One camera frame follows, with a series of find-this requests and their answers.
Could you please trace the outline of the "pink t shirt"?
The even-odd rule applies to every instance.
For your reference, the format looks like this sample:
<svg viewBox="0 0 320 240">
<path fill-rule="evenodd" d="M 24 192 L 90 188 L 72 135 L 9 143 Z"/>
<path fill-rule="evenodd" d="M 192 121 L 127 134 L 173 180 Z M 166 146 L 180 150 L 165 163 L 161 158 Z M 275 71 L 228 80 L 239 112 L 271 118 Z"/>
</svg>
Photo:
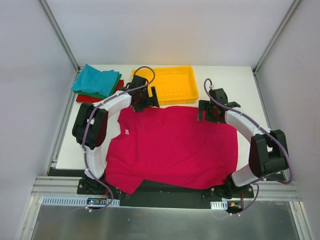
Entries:
<svg viewBox="0 0 320 240">
<path fill-rule="evenodd" d="M 189 106 L 123 109 L 106 155 L 106 182 L 128 194 L 145 180 L 199 190 L 222 185 L 237 168 L 237 131 L 197 116 Z"/>
</svg>

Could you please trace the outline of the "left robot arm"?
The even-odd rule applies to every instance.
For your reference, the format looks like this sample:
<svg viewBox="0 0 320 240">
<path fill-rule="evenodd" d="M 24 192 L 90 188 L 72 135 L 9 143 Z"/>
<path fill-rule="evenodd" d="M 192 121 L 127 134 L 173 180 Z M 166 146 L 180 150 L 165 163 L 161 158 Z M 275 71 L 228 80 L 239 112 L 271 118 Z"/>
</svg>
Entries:
<svg viewBox="0 0 320 240">
<path fill-rule="evenodd" d="M 109 118 L 128 107 L 133 107 L 134 112 L 142 112 L 159 106 L 156 87 L 138 75 L 110 97 L 95 104 L 84 102 L 80 105 L 72 135 L 83 153 L 84 173 L 91 178 L 88 183 L 90 191 L 99 195 L 106 188 L 105 181 L 101 179 L 107 166 L 107 161 L 102 158 L 102 144 L 106 140 Z"/>
</svg>

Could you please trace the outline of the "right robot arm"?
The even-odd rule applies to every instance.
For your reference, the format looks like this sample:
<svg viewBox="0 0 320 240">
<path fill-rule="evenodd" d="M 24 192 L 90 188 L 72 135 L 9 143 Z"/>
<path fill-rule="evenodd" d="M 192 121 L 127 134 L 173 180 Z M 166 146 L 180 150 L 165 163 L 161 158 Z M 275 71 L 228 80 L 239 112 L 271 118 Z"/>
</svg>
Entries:
<svg viewBox="0 0 320 240">
<path fill-rule="evenodd" d="M 209 100 L 198 102 L 197 119 L 235 128 L 250 144 L 248 164 L 230 173 L 215 193 L 226 199 L 237 197 L 243 189 L 265 177 L 289 169 L 289 154 L 285 133 L 278 129 L 265 129 L 241 106 L 228 100 L 222 88 L 205 91 Z"/>
</svg>

